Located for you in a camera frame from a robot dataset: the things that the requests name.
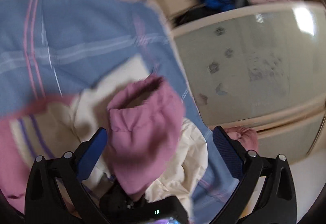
white cloth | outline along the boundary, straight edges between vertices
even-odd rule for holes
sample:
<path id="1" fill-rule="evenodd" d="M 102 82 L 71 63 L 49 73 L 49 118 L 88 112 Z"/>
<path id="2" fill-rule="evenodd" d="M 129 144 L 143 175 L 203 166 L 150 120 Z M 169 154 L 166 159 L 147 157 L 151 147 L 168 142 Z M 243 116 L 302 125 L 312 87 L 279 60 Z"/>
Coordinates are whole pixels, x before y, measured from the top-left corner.
<path id="1" fill-rule="evenodd" d="M 46 159 L 61 157 L 66 151 L 74 151 L 81 142 L 91 139 L 99 127 L 107 129 L 106 107 L 113 96 L 128 83 L 148 75 L 141 56 L 136 55 L 108 74 L 95 88 L 77 95 L 70 106 L 50 103 L 44 113 L 12 121 L 11 131 L 26 164 L 31 168 L 35 155 L 43 155 Z M 191 194 L 204 175 L 207 163 L 206 141 L 199 129 L 185 118 L 177 151 L 168 169 L 146 190 L 146 199 L 153 202 L 176 195 L 191 217 Z M 110 171 L 101 155 L 90 177 L 83 181 L 92 190 L 91 197 L 97 205 L 110 186 L 109 177 Z M 71 203 L 63 184 L 58 182 L 58 185 L 63 197 Z"/>
<path id="2" fill-rule="evenodd" d="M 110 72 L 95 88 L 85 89 L 77 95 L 70 106 L 50 103 L 44 113 L 25 116 L 22 122 L 12 121 L 11 131 L 25 163 L 31 168 L 35 155 L 50 159 L 61 157 L 67 151 L 75 151 L 81 142 L 91 139 L 99 127 L 107 128 L 106 107 L 116 92 L 148 75 L 141 56 L 136 55 Z M 92 198 L 96 204 L 108 188 L 108 177 L 110 172 L 101 155 L 90 177 L 83 181 L 93 191 Z M 63 184 L 58 182 L 58 185 L 63 197 L 71 202 Z"/>
<path id="3" fill-rule="evenodd" d="M 191 195 L 208 165 L 207 145 L 200 130 L 184 118 L 178 148 L 167 170 L 145 192 L 149 202 L 175 195 L 191 219 Z"/>

blue gripper pad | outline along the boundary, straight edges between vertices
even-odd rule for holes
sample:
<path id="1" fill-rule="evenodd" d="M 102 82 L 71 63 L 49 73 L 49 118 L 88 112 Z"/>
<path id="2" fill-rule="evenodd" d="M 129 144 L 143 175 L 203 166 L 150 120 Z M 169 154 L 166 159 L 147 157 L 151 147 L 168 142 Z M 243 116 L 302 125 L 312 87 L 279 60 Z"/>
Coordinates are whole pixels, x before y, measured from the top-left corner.
<path id="1" fill-rule="evenodd" d="M 218 127 L 213 130 L 213 142 L 221 154 L 232 177 L 241 180 L 243 177 L 243 161 L 229 142 L 231 139 L 227 139 L 226 137 L 228 137 L 227 134 L 224 135 Z"/>
<path id="2" fill-rule="evenodd" d="M 103 128 L 98 129 L 90 141 L 90 146 L 77 164 L 77 179 L 79 182 L 89 177 L 97 160 L 102 154 L 108 141 L 106 130 Z"/>

smudge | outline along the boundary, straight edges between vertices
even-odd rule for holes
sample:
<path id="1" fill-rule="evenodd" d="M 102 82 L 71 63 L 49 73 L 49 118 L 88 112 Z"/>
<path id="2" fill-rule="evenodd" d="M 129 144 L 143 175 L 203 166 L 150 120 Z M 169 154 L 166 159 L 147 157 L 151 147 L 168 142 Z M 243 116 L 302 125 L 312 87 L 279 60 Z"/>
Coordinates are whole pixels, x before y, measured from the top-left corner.
<path id="1" fill-rule="evenodd" d="M 221 36 L 221 35 L 223 35 L 223 34 L 225 33 L 225 29 L 222 28 L 222 27 L 219 27 L 219 28 L 217 28 L 214 32 L 215 32 L 215 34 L 216 34 L 217 36 Z"/>
<path id="2" fill-rule="evenodd" d="M 228 59 L 231 58 L 233 56 L 234 50 L 232 49 L 227 49 L 224 53 L 224 56 L 227 57 Z"/>
<path id="3" fill-rule="evenodd" d="M 223 84 L 222 83 L 219 83 L 218 86 L 215 88 L 215 92 L 218 94 L 218 95 L 227 95 L 228 92 L 227 91 L 224 91 L 223 90 Z"/>
<path id="4" fill-rule="evenodd" d="M 208 97 L 206 96 L 206 95 L 204 95 L 204 94 L 199 94 L 199 97 L 200 97 L 200 101 L 202 102 L 202 103 L 204 103 L 205 105 L 207 105 L 208 104 Z"/>
<path id="5" fill-rule="evenodd" d="M 253 73 L 252 71 L 249 71 L 249 78 L 250 81 L 260 80 L 263 78 L 263 74 L 261 72 Z"/>
<path id="6" fill-rule="evenodd" d="M 212 62 L 209 66 L 208 66 L 208 70 L 211 74 L 216 73 L 220 70 L 220 65 L 217 62 Z"/>

pink jacket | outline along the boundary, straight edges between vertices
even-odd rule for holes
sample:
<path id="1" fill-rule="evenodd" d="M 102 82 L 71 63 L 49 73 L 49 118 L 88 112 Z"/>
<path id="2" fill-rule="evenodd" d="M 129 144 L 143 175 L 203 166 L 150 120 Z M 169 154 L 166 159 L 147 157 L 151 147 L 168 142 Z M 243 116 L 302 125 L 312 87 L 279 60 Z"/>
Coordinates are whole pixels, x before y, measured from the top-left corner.
<path id="1" fill-rule="evenodd" d="M 124 191 L 137 201 L 175 153 L 185 110 L 169 83 L 150 75 L 117 93 L 107 111 L 106 160 Z"/>

blue cloth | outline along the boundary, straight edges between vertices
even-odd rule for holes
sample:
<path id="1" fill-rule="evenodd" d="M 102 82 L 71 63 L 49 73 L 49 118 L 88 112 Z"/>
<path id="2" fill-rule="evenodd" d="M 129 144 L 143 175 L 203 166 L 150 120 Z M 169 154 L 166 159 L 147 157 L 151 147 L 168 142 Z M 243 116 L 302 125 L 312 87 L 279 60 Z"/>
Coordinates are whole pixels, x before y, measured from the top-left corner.
<path id="1" fill-rule="evenodd" d="M 202 122 L 158 14 L 143 2 L 32 0 L 27 16 L 29 3 L 0 0 L 0 118 L 35 100 L 28 61 L 36 93 L 42 98 L 42 87 L 47 96 L 79 93 L 140 53 L 149 71 L 157 67 L 157 73 L 168 79 L 183 100 L 186 116 L 207 141 L 209 165 L 193 199 L 195 222 L 209 222 L 232 194 L 236 180 L 217 151 L 212 132 Z M 29 27 L 25 53 L 26 17 Z M 35 54 L 31 52 L 31 40 Z"/>
<path id="2" fill-rule="evenodd" d="M 229 10 L 233 10 L 234 0 L 200 0 L 205 4 L 206 7 L 218 10 L 220 12 L 225 12 Z"/>

